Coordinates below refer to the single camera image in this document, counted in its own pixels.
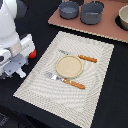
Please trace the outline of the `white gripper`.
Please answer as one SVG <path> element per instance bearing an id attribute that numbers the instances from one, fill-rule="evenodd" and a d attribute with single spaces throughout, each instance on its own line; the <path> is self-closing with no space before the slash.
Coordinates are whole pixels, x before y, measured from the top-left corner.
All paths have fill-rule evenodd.
<path id="1" fill-rule="evenodd" d="M 10 48 L 0 48 L 0 79 L 11 77 L 19 68 L 22 69 L 34 50 L 35 45 L 30 34 Z"/>

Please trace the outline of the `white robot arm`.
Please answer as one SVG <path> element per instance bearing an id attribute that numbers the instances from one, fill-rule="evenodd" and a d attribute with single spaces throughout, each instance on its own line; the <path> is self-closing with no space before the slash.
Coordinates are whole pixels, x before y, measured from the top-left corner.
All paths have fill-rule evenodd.
<path id="1" fill-rule="evenodd" d="M 14 73 L 26 76 L 21 67 L 28 62 L 35 45 L 30 34 L 19 37 L 14 20 L 23 18 L 27 10 L 26 0 L 0 0 L 0 79 Z"/>

